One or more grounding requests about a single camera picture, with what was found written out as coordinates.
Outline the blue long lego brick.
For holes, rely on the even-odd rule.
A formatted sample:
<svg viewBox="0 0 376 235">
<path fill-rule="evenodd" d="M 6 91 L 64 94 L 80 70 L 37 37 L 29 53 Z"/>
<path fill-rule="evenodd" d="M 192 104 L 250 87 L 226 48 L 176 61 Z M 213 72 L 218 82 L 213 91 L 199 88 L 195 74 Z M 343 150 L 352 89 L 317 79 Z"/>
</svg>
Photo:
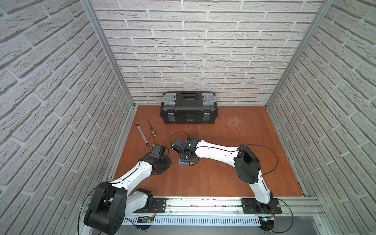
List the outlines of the blue long lego brick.
<svg viewBox="0 0 376 235">
<path fill-rule="evenodd" d="M 189 162 L 189 161 L 187 161 L 187 160 L 179 160 L 179 164 L 181 164 L 181 165 L 190 165 L 191 163 Z"/>
</svg>

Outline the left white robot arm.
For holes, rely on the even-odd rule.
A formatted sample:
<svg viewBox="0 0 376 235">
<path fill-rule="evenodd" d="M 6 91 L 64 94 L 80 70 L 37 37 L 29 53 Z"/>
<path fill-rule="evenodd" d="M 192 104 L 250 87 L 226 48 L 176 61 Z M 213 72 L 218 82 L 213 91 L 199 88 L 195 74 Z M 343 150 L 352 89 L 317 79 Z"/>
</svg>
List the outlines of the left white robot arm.
<svg viewBox="0 0 376 235">
<path fill-rule="evenodd" d="M 153 193 L 145 189 L 133 190 L 146 178 L 162 174 L 172 162 L 167 155 L 158 158 L 145 155 L 126 174 L 113 182 L 100 183 L 94 189 L 83 223 L 108 235 L 114 235 L 124 220 L 132 213 L 157 213 Z"/>
</svg>

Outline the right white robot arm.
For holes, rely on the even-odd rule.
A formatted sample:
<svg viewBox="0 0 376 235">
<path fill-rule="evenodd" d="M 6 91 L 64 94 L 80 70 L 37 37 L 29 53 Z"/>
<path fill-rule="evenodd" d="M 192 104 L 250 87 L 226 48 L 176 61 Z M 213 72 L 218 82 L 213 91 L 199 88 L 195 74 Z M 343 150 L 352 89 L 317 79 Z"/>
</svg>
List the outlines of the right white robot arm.
<svg viewBox="0 0 376 235">
<path fill-rule="evenodd" d="M 226 147 L 188 137 L 186 141 L 175 139 L 171 148 L 180 157 L 180 163 L 195 165 L 201 158 L 216 160 L 236 169 L 238 178 L 247 183 L 255 195 L 255 208 L 259 213 L 273 213 L 273 195 L 267 187 L 261 171 L 260 160 L 246 145 Z"/>
</svg>

